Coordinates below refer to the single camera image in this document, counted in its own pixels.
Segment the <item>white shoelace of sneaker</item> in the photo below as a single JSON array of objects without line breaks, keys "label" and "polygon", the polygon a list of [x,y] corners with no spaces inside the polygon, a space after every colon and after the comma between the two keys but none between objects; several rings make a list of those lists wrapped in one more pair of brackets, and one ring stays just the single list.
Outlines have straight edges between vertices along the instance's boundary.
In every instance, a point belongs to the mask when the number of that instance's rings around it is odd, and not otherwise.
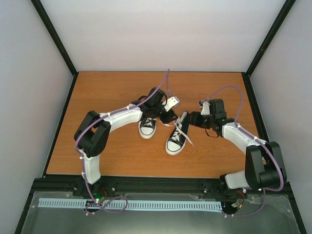
[{"label": "white shoelace of sneaker", "polygon": [[180,133],[180,135],[183,135],[192,144],[192,146],[194,147],[194,144],[192,143],[191,139],[187,136],[186,133],[184,133],[182,131],[182,123],[181,123],[180,118],[178,118],[177,120],[174,120],[173,123],[174,123],[173,125],[171,125],[171,124],[163,124],[163,125],[165,125],[167,127],[175,126],[175,129]]},{"label": "white shoelace of sneaker", "polygon": [[156,118],[146,118],[140,122],[140,128],[155,128],[156,127]]}]

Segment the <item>black sneaker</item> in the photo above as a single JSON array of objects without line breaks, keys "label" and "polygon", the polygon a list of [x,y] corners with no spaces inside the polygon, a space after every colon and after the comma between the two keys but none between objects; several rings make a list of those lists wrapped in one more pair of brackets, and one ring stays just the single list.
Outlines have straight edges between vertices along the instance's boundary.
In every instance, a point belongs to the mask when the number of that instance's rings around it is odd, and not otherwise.
[{"label": "black sneaker", "polygon": [[156,131],[156,118],[146,118],[140,121],[138,131],[143,139],[150,139]]},{"label": "black sneaker", "polygon": [[[179,118],[182,123],[182,131],[188,135],[190,114],[187,111],[184,111]],[[166,141],[166,153],[172,156],[179,154],[184,149],[186,142],[187,139],[174,129]]]}]

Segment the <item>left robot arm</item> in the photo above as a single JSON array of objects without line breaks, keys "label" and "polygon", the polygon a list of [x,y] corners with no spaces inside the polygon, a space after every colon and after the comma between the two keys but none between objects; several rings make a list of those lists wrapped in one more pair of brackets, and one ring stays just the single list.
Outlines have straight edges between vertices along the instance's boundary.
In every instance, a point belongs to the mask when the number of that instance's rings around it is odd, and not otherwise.
[{"label": "left robot arm", "polygon": [[75,150],[82,160],[81,175],[87,181],[85,192],[90,196],[101,192],[99,158],[112,131],[147,118],[158,118],[168,124],[177,119],[173,109],[179,104],[178,97],[166,97],[164,91],[154,87],[147,97],[142,96],[121,109],[101,114],[89,111],[74,134]]}]

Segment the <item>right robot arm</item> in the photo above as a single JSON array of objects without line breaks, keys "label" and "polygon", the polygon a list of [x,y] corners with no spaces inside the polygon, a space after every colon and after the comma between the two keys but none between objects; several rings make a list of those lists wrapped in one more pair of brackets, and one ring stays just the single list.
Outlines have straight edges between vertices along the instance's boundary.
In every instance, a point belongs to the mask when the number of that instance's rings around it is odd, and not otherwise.
[{"label": "right robot arm", "polygon": [[245,154],[245,169],[221,175],[222,188],[281,191],[287,176],[279,144],[254,136],[234,118],[228,118],[221,99],[202,100],[199,106],[199,112],[191,112],[190,124],[213,130]]}]

